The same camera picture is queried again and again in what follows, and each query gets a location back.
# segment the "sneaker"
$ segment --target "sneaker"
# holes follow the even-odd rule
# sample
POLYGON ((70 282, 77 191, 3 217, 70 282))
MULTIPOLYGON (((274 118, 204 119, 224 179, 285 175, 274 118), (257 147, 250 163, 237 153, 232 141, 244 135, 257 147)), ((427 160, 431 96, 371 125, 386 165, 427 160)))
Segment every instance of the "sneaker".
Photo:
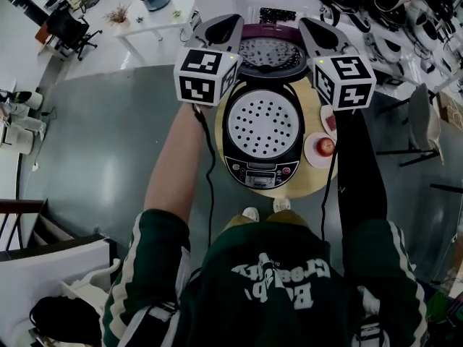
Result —
POLYGON ((251 220, 255 221, 255 222, 259 222, 259 211, 257 208, 254 208, 254 207, 248 207, 246 208, 243 213, 242 213, 243 216, 247 217, 247 218, 250 218, 251 220))
POLYGON ((38 130, 38 133, 39 133, 40 136, 41 136, 41 142, 42 142, 43 139, 45 139, 45 133, 46 133, 46 123, 45 123, 45 122, 42 123, 42 126, 41 126, 40 129, 38 130))
POLYGON ((291 210, 291 202, 289 201, 289 199, 275 198, 273 200, 273 211, 277 213, 284 210, 291 210))

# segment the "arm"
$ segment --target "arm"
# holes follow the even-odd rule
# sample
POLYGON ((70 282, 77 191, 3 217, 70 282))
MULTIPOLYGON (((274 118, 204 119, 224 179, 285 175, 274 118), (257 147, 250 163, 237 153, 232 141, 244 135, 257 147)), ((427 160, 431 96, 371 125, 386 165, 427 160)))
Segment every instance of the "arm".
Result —
POLYGON ((336 114, 338 197, 345 276, 380 300, 381 326, 391 346, 419 345, 426 331, 424 293, 400 228, 386 220, 383 179, 362 113, 336 114))
POLYGON ((178 300, 191 274, 185 223, 202 138, 192 106, 182 104, 151 175, 145 212, 135 221, 129 253, 105 305, 105 347, 116 347, 128 336, 132 345, 159 346, 178 322, 178 300))
POLYGON ((188 222, 200 163, 203 127, 183 103, 151 175, 145 210, 164 210, 188 222))

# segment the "control panel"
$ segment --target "control panel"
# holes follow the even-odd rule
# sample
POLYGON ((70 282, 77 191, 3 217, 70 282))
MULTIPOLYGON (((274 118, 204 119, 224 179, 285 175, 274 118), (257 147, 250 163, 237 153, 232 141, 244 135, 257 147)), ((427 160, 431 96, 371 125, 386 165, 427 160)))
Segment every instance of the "control panel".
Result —
POLYGON ((288 163, 250 163, 225 157, 226 167, 241 184, 252 189, 273 189, 288 182, 299 161, 288 163))

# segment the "red fruit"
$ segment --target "red fruit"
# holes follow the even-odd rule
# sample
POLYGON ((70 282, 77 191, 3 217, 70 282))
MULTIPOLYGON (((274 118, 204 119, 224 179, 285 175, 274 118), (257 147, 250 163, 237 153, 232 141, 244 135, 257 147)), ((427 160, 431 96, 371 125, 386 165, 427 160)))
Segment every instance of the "red fruit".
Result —
POLYGON ((331 131, 336 129, 336 118, 334 117, 334 114, 331 114, 331 116, 326 119, 326 123, 331 131))
POLYGON ((334 153, 334 142, 329 137, 322 137, 317 141, 317 153, 323 157, 329 157, 334 153))

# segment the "black bag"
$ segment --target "black bag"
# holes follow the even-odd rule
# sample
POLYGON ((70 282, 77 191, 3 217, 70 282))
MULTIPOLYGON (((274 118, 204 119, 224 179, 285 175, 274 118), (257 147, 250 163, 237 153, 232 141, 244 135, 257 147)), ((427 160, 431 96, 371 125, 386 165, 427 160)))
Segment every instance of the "black bag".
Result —
POLYGON ((83 299, 42 298, 30 310, 29 318, 46 337, 60 342, 101 345, 100 315, 83 299))

